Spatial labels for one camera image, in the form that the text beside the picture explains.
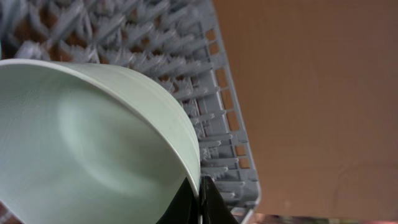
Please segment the green bowl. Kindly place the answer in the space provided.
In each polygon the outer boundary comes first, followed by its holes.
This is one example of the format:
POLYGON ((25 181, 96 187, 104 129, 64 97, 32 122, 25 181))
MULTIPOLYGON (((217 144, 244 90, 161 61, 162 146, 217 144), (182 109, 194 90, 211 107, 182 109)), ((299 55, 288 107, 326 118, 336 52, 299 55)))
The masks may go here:
POLYGON ((156 223, 198 203, 200 153, 180 103, 129 68, 1 61, 1 202, 23 223, 156 223))

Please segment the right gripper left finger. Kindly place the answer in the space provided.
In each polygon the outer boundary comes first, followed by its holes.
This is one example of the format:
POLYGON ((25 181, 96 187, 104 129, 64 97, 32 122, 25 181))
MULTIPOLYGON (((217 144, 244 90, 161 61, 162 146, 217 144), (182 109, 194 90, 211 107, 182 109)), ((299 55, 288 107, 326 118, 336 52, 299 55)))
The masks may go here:
POLYGON ((196 198, 187 178, 184 179, 169 207, 156 224, 198 224, 196 198))

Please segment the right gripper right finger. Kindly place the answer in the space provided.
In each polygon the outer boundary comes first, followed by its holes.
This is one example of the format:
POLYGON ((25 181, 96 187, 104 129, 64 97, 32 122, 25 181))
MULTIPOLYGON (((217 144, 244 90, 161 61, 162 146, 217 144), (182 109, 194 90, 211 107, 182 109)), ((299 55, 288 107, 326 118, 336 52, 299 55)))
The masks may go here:
POLYGON ((200 208, 203 224, 238 224, 209 176, 201 178, 200 208))

